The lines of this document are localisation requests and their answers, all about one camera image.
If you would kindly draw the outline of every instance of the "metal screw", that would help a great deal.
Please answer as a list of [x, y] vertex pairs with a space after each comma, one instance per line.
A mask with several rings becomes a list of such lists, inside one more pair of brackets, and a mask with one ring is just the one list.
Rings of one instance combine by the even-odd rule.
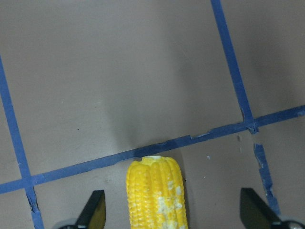
[[290, 222], [288, 226], [290, 229], [303, 229], [303, 227], [300, 224], [295, 222]]

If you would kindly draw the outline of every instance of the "toy corn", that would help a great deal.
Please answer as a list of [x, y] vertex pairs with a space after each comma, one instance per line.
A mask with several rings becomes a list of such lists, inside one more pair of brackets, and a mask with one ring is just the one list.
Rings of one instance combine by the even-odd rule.
[[131, 229], [187, 229], [183, 180], [173, 158], [133, 161], [126, 189]]

